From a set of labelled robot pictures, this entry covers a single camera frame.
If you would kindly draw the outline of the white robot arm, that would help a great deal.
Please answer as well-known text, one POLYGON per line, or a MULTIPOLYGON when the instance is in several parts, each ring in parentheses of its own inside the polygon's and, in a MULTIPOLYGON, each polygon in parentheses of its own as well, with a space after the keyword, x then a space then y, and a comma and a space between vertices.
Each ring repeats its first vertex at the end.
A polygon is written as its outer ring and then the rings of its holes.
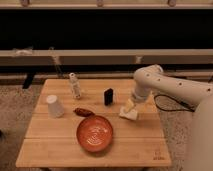
POLYGON ((133 79, 130 99, 134 103, 159 90, 196 107, 183 171, 213 171, 213 84, 165 76, 160 65, 137 69, 133 79))

